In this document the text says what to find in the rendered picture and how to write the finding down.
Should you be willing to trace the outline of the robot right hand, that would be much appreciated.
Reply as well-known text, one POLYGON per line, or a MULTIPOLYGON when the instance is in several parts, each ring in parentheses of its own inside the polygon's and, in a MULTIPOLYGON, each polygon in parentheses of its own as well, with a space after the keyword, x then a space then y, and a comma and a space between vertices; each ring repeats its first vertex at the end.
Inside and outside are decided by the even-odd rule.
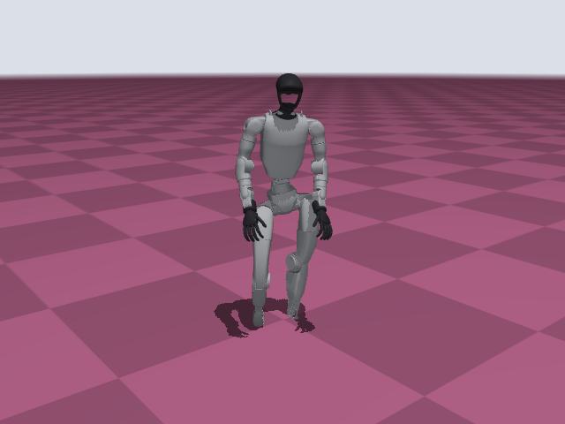
POLYGON ((257 235, 255 233, 255 229, 258 232, 258 234, 260 235, 261 238, 264 238, 263 235, 260 232, 259 226, 258 226, 258 220, 260 221, 260 223, 263 225, 263 227, 267 227, 266 224, 263 222, 263 220, 258 216, 257 212, 257 208, 256 208, 256 202, 254 199, 252 199, 252 205, 250 207, 246 207, 243 208, 243 212, 245 214, 244 220, 243 220, 243 226, 244 226, 244 236, 245 239, 250 242, 250 240, 252 242, 254 242, 254 239, 252 238, 252 234, 255 237, 255 239, 257 241, 260 241, 257 238, 257 235), (254 229, 255 226, 255 229, 254 229), (247 229, 246 229, 247 227, 247 229), (251 227, 251 228, 250 228, 251 227), (252 234, 251 234, 251 229, 252 229, 252 234), (248 236, 247 236, 248 233, 248 236))

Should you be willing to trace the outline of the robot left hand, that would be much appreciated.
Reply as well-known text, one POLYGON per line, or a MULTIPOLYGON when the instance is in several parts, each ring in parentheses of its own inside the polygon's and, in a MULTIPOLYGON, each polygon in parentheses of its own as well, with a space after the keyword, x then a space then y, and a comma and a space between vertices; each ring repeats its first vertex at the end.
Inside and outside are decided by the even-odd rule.
POLYGON ((320 223, 320 231, 319 231, 319 233, 317 234, 316 237, 318 238, 321 235, 321 233, 323 232, 320 240, 330 239, 332 234, 333 234, 333 230, 332 230, 328 215, 326 213, 327 212, 326 207, 320 206, 317 200, 313 201, 312 207, 313 207, 313 212, 317 216, 314 223, 313 223, 313 227, 316 226, 318 221, 320 223))

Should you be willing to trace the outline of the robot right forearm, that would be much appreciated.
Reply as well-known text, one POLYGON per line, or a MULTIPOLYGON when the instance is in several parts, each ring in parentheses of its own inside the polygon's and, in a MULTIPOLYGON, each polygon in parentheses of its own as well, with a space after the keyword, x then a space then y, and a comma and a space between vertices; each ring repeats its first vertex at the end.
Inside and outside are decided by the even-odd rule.
POLYGON ((243 208, 252 205, 254 192, 252 191, 252 175, 245 173, 245 161, 239 158, 236 162, 236 179, 239 184, 239 197, 242 200, 243 208))

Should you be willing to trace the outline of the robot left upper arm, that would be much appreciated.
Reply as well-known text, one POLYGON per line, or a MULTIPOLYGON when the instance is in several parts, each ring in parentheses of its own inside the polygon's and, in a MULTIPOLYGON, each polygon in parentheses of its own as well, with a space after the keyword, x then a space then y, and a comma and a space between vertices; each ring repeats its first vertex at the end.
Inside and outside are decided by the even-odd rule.
POLYGON ((312 135, 311 143, 314 161, 311 161, 313 174, 323 174, 323 162, 326 160, 325 130, 317 119, 306 118, 309 125, 309 134, 312 135))

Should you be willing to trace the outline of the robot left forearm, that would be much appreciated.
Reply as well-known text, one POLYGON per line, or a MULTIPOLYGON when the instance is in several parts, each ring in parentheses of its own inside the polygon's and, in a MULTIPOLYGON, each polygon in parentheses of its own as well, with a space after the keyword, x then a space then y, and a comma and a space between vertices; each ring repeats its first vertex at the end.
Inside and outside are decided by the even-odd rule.
POLYGON ((313 201, 317 200, 320 206, 326 207, 325 200, 327 198, 326 191, 328 182, 328 163, 326 160, 323 162, 323 174, 314 176, 313 182, 313 201))

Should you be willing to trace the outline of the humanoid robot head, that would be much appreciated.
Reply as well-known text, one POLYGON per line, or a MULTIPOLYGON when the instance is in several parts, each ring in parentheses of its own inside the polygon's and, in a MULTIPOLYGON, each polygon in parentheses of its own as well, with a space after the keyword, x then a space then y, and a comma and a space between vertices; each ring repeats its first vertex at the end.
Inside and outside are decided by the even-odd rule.
POLYGON ((276 113, 276 115, 279 118, 287 119, 287 120, 295 118, 297 115, 296 114, 291 115, 291 113, 298 106, 303 93, 303 85, 301 80, 295 74, 285 73, 278 78, 276 82, 276 89, 277 89, 278 101, 281 105, 279 111, 283 113, 282 115, 278 115, 276 113), (298 99, 295 104, 291 102, 282 102, 281 94, 286 94, 286 95, 295 94, 298 95, 298 99))

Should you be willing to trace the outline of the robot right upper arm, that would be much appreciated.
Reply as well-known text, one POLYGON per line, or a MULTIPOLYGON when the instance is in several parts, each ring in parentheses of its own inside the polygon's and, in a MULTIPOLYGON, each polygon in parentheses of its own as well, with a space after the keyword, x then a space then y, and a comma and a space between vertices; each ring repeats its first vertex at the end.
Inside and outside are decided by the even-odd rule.
POLYGON ((253 171, 254 163, 250 159, 250 155, 254 149, 255 142, 257 140, 256 134, 259 134, 263 130, 265 124, 265 117, 249 117, 245 121, 244 131, 242 139, 239 144, 238 157, 245 161, 245 173, 250 173, 253 171))

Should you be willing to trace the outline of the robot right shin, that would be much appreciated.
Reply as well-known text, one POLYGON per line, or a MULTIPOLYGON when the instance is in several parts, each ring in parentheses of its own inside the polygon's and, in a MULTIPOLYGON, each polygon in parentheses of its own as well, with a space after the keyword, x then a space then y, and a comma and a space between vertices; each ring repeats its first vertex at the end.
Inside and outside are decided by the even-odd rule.
POLYGON ((252 273, 252 303, 255 306, 255 313, 260 311, 262 314, 262 308, 266 303, 267 298, 267 289, 256 289, 257 285, 253 281, 253 273, 252 273))

